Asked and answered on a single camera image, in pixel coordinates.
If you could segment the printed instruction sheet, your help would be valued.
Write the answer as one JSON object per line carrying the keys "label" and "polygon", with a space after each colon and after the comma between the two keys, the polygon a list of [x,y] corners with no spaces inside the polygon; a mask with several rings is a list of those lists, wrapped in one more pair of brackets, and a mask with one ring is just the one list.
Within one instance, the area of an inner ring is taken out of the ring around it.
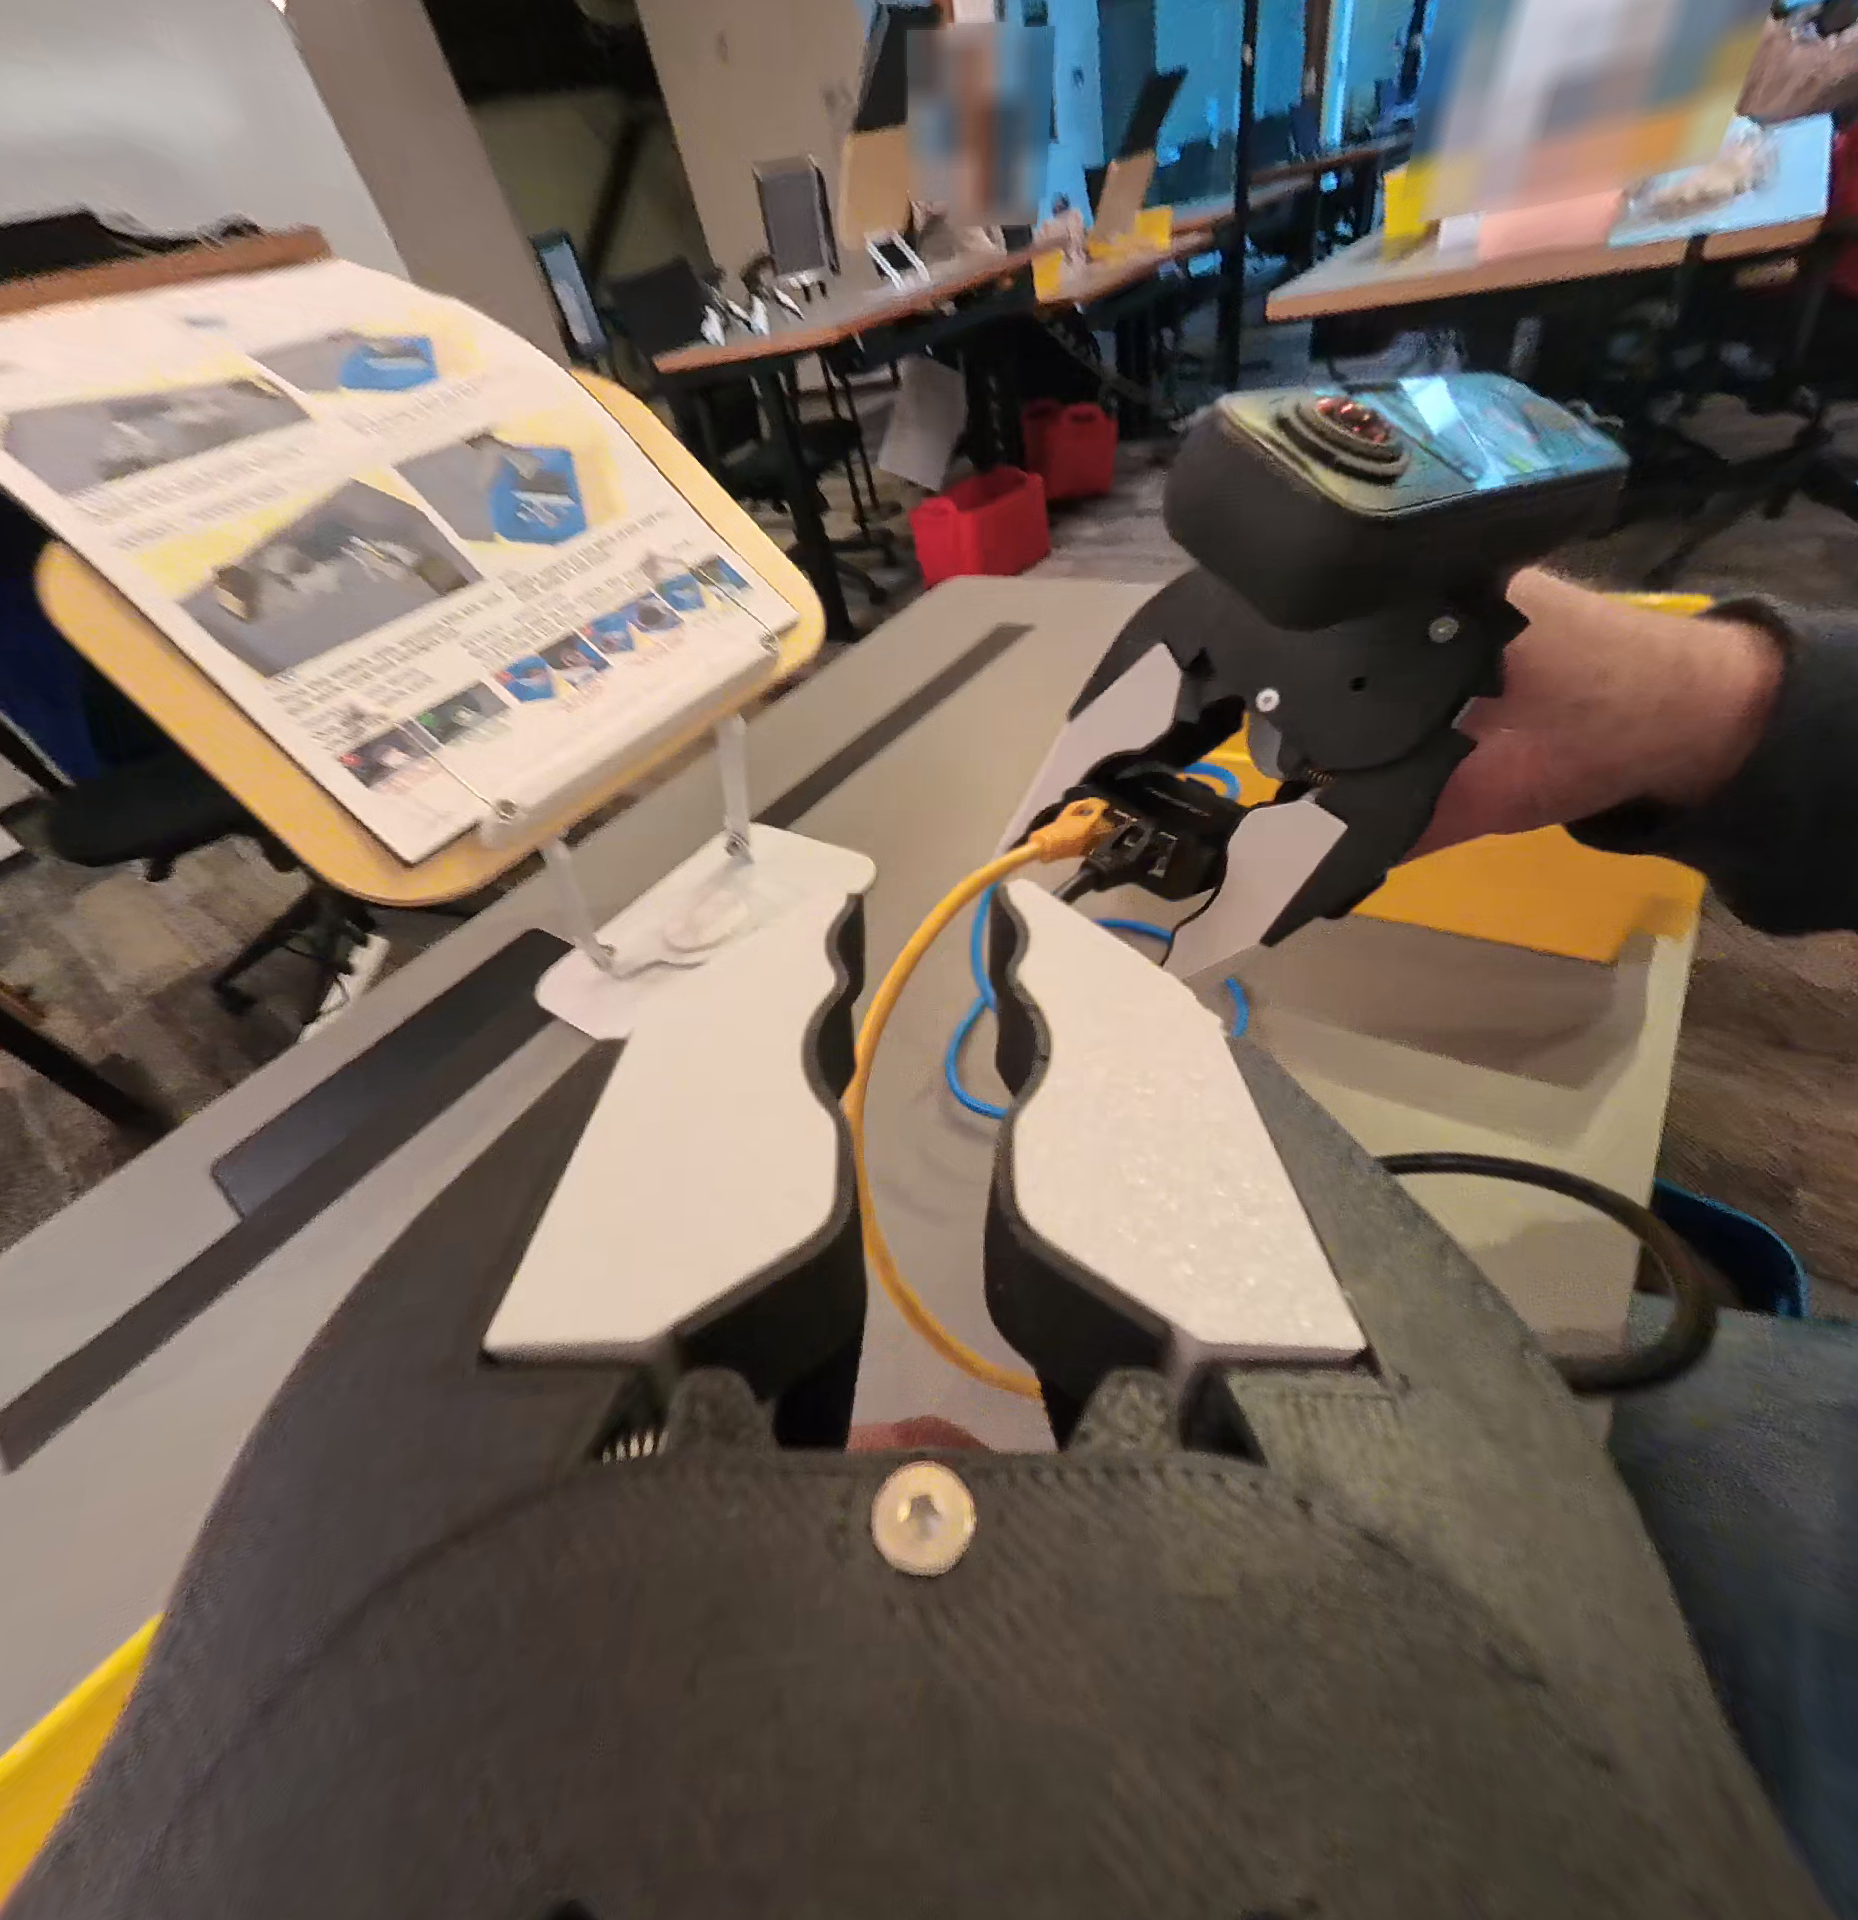
{"label": "printed instruction sheet", "polygon": [[0,489],[400,869],[814,658],[816,588],[641,397],[334,256],[186,266],[0,287]]}

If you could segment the black office chair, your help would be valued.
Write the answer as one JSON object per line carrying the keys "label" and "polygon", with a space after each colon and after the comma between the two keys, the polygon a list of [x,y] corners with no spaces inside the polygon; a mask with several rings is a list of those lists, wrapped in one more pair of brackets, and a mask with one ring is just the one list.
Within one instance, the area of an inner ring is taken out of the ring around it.
{"label": "black office chair", "polygon": [[313,974],[307,1006],[299,1016],[302,1023],[320,995],[323,963],[340,936],[350,929],[380,933],[365,902],[313,876],[269,828],[174,745],[55,788],[47,839],[73,866],[142,866],[151,882],[170,879],[184,855],[229,839],[247,840],[277,871],[302,876],[302,891],[291,904],[207,979],[210,994],[233,1016],[254,1005],[245,991],[247,974],[285,954]]}

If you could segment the white power strip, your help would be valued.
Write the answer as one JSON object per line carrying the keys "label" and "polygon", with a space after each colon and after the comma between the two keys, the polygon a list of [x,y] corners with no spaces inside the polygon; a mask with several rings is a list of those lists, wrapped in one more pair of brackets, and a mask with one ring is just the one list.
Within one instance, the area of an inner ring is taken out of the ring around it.
{"label": "white power strip", "polygon": [[386,971],[392,942],[375,931],[350,929],[336,952],[323,963],[320,995],[302,1020],[296,1044],[306,1044],[354,1006]]}

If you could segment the person's leg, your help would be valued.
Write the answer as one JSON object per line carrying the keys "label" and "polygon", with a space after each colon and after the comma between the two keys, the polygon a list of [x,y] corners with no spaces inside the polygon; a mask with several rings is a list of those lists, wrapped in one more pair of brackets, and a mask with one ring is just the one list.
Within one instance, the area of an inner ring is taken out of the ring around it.
{"label": "person's leg", "polygon": [[1724,1312],[1684,1375],[1615,1401],[1607,1451],[1768,1798],[1858,1915],[1858,1323]]}

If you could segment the red plastic bin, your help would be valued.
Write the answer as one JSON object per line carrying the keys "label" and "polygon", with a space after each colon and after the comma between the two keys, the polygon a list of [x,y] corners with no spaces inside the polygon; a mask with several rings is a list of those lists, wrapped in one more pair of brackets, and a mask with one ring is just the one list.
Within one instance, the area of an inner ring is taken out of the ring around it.
{"label": "red plastic bin", "polygon": [[1008,464],[920,500],[910,510],[910,535],[924,588],[957,577],[1012,577],[1053,553],[1042,478]]}
{"label": "red plastic bin", "polygon": [[1096,401],[1042,396],[1022,406],[1023,470],[1048,506],[1108,498],[1114,484],[1119,420]]}

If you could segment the wooden document board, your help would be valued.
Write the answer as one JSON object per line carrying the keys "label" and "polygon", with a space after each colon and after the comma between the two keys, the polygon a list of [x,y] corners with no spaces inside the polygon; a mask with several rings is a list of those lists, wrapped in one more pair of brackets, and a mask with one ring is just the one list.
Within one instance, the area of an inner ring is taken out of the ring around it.
{"label": "wooden document board", "polygon": [[674,720],[620,765],[559,789],[544,810],[464,831],[423,862],[407,866],[396,861],[350,808],[65,541],[48,541],[37,556],[35,599],[77,655],[311,876],[383,906],[435,906],[469,898],[668,760],[694,752],[718,720],[741,717],[767,689],[790,683],[819,658],[827,631],[819,588],[649,404],[598,371],[576,369],[572,375],[718,539],[787,602],[795,626],[776,640],[767,679],[734,692],[724,708]]}

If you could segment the blue bin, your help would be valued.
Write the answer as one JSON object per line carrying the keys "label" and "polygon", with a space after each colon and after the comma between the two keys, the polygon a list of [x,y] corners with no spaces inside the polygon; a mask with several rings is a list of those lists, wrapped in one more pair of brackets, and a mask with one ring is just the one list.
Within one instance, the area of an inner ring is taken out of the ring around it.
{"label": "blue bin", "polygon": [[1652,1185],[1649,1207],[1726,1283],[1738,1309],[1810,1318],[1805,1262],[1753,1214],[1661,1177]]}

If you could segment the black tablet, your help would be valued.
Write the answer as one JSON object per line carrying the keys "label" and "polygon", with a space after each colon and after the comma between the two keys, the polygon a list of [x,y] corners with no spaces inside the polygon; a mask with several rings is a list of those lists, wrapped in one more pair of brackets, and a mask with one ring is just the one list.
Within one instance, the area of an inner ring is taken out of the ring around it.
{"label": "black tablet", "polygon": [[609,369],[611,339],[572,237],[563,230],[546,230],[534,234],[530,248],[571,363],[595,371]]}

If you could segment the person's right forearm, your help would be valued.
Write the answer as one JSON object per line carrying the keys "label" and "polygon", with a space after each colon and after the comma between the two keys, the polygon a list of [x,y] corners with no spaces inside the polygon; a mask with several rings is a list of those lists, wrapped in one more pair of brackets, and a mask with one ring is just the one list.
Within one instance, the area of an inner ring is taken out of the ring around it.
{"label": "person's right forearm", "polygon": [[1858,613],[1742,597],[1678,616],[1687,631],[1707,622],[1756,631],[1780,657],[1753,747],[1699,801],[1632,799],[1568,833],[1694,869],[1771,938],[1858,938]]}

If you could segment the person's right hand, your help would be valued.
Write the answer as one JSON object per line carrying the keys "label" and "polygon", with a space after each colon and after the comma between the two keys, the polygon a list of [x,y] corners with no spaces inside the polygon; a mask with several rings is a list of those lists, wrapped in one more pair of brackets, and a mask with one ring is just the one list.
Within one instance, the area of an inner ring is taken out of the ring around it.
{"label": "person's right hand", "polygon": [[1631,606],[1536,566],[1507,597],[1526,624],[1501,692],[1467,708],[1471,752],[1412,859],[1631,802],[1701,802],[1756,750],[1785,667],[1768,629]]}

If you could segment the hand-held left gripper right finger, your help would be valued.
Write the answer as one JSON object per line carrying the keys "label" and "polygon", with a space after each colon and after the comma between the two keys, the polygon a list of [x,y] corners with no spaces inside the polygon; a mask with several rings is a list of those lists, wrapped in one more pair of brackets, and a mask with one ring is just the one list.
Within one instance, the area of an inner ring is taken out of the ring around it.
{"label": "hand-held left gripper right finger", "polygon": [[1053,1427],[1114,1373],[1205,1378],[1371,1355],[1225,1023],[1033,881],[994,890],[1005,1091],[984,1298]]}

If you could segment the wooden top table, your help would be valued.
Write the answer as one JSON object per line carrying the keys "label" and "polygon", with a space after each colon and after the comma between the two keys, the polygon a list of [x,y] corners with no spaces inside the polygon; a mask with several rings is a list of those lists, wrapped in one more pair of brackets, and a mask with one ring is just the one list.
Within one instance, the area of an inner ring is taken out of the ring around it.
{"label": "wooden top table", "polygon": [[873,344],[912,351],[924,340],[957,339],[1031,309],[1036,266],[1058,255],[1063,255],[1060,237],[1012,251],[964,251],[928,269],[927,281],[912,290],[827,298],[767,332],[743,329],[718,344],[678,344],[653,355],[656,380],[670,396],[729,375],[750,380],[769,429],[776,473],[787,487],[795,557],[821,602],[826,642],[852,643],[855,634],[826,532],[819,483],[796,444],[796,414],[784,373],[811,355],[821,363],[850,361]]}
{"label": "wooden top table", "polygon": [[1774,125],[1737,123],[1718,153],[1731,193],[1682,207],[1673,222],[1620,207],[1605,232],[1519,234],[1484,241],[1484,218],[1467,214],[1446,237],[1374,230],[1279,285],[1268,323],[1324,324],[1350,314],[1455,308],[1467,301],[1533,296],[1544,290],[1610,285],[1643,275],[1696,275],[1799,251],[1826,218],[1835,123],[1805,115]]}

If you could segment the black port adapter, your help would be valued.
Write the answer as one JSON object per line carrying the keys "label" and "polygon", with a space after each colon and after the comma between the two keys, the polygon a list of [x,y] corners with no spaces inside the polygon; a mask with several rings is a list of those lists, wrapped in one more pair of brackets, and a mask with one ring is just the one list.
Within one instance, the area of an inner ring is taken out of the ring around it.
{"label": "black port adapter", "polygon": [[1108,808],[1108,835],[1084,855],[1060,898],[1132,887],[1162,901],[1213,896],[1228,876],[1230,839],[1245,815],[1241,780],[1224,765],[1173,765],[1111,755],[1063,789],[1063,802]]}

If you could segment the clear acrylic stand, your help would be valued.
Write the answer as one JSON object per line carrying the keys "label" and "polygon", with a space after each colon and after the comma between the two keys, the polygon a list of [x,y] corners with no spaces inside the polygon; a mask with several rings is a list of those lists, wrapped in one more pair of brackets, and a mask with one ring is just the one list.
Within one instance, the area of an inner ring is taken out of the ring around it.
{"label": "clear acrylic stand", "polygon": [[839,913],[845,902],[864,901],[876,882],[876,862],[864,852],[755,823],[748,725],[739,715],[722,719],[712,741],[722,831],[612,918],[595,921],[569,846],[542,846],[576,945],[542,976],[536,1001],[590,1041],[626,1039],[678,981],[734,958],[801,911]]}

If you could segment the white paper sheet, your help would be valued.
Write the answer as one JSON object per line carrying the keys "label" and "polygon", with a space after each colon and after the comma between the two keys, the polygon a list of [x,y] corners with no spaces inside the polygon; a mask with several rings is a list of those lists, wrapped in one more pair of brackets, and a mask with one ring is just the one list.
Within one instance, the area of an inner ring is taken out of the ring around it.
{"label": "white paper sheet", "polygon": [[942,491],[966,425],[964,373],[928,353],[899,363],[873,466],[920,493]]}

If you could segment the grey tablet screen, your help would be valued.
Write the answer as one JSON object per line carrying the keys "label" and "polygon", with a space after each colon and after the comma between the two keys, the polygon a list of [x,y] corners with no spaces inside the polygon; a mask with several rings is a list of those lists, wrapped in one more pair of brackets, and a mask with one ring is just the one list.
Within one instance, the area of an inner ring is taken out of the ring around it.
{"label": "grey tablet screen", "polygon": [[753,167],[771,275],[802,285],[840,275],[827,182],[816,156],[781,156]]}

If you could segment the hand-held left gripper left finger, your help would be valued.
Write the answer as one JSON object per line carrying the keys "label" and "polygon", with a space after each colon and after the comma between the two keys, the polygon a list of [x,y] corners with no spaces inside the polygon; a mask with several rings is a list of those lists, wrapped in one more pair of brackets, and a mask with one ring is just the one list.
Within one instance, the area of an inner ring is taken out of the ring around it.
{"label": "hand-held left gripper left finger", "polygon": [[636,1016],[486,1357],[722,1368],[845,1417],[866,1329],[843,1110],[864,971],[862,890],[805,893]]}

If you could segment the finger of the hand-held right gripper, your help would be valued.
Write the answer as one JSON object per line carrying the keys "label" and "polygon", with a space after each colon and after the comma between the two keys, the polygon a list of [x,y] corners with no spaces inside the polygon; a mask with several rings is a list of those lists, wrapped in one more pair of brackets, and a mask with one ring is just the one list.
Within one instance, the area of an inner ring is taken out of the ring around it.
{"label": "finger of the hand-held right gripper", "polygon": [[1230,974],[1263,945],[1345,831],[1348,825],[1313,799],[1247,810],[1230,835],[1220,887],[1177,929],[1166,971],[1177,979]]}
{"label": "finger of the hand-held right gripper", "polygon": [[1141,755],[1177,770],[1207,755],[1194,713],[1182,713],[1183,671],[1166,642],[1151,642],[1125,663],[1113,646],[1099,667],[1099,689],[1084,685],[1084,703],[1073,709],[1023,785],[999,839],[1008,852],[1037,825],[1037,813],[1063,802],[1091,772],[1111,757]]}

